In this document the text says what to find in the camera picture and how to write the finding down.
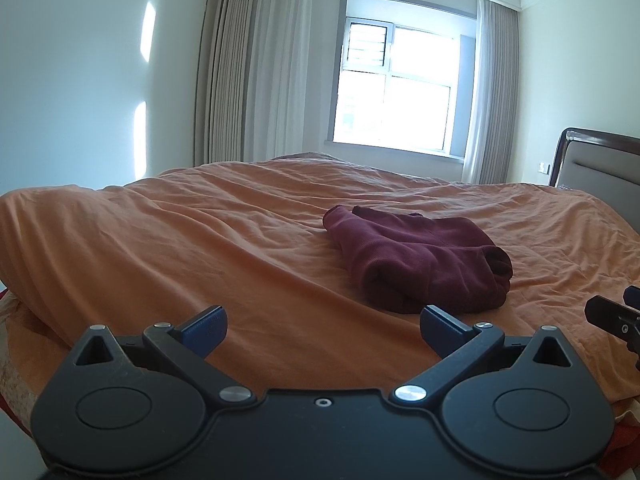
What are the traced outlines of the maroon sweater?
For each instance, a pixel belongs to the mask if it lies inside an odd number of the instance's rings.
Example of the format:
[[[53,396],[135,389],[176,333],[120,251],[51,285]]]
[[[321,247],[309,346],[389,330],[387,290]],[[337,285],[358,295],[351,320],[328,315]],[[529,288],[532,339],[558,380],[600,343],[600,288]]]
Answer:
[[[506,302],[509,255],[473,221],[335,206],[322,219],[346,270],[378,309],[418,314],[429,304],[459,315]]]

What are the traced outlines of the orange duvet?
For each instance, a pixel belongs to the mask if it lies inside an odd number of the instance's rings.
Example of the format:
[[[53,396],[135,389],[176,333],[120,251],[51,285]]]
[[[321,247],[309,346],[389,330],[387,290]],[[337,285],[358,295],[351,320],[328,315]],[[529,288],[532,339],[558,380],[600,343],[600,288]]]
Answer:
[[[608,400],[639,392],[634,355],[584,317],[639,279],[638,233],[580,191],[446,183],[320,155],[220,162],[95,191],[1,200],[1,279],[72,348],[93,324],[133,335],[213,304],[228,313],[218,370],[255,391],[387,390],[433,365],[413,315],[371,308],[323,227],[335,205],[464,217],[510,256],[509,335],[558,326]]]

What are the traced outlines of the red bed sheet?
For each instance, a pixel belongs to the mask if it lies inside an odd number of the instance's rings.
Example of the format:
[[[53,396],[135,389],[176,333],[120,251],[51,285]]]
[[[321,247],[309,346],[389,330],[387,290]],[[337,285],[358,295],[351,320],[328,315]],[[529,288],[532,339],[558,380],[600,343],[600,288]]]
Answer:
[[[639,466],[639,411],[627,410],[616,418],[612,439],[600,460],[599,468],[618,479]]]

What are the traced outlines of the dark wood padded headboard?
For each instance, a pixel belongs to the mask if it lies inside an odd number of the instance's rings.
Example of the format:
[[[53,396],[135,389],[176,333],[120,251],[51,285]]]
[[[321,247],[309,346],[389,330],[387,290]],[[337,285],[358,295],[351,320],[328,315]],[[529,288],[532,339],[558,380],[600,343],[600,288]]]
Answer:
[[[566,128],[556,146],[549,184],[597,197],[639,232],[639,154],[634,136]]]

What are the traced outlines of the beige fuzzy blanket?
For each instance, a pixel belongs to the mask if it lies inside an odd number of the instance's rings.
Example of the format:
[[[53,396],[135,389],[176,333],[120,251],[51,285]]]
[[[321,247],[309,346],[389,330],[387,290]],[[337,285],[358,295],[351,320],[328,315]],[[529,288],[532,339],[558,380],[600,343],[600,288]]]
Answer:
[[[26,428],[70,346],[7,289],[1,293],[1,397]]]

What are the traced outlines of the right beige curtain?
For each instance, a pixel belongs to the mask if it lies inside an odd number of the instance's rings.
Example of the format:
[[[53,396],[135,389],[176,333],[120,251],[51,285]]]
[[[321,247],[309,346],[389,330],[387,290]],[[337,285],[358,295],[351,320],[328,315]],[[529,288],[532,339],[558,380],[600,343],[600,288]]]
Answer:
[[[476,47],[469,139],[462,180],[506,182],[518,111],[518,12],[490,0],[477,3]]]

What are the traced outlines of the beige curtain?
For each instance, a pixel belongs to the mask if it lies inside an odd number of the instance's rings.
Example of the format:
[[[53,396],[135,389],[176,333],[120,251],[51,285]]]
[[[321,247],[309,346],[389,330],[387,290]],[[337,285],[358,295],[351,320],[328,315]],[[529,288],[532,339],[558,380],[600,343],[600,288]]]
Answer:
[[[506,182],[518,111],[518,12],[490,0],[477,3],[476,47],[469,139],[462,180]]]
[[[194,165],[322,152],[340,0],[206,0]]]

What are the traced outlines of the bright window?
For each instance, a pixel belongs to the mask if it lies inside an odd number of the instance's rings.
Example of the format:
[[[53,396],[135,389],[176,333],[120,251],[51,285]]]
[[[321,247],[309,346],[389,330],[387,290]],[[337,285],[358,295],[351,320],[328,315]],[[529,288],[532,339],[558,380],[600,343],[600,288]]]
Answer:
[[[462,159],[474,14],[418,0],[344,0],[344,7],[332,141]]]

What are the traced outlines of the left beige curtain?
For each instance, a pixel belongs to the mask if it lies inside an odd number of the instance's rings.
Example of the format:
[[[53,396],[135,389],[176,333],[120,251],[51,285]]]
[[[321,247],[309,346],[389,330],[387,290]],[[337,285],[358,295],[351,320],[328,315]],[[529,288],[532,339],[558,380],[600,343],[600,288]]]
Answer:
[[[322,152],[340,0],[206,0],[194,165]]]

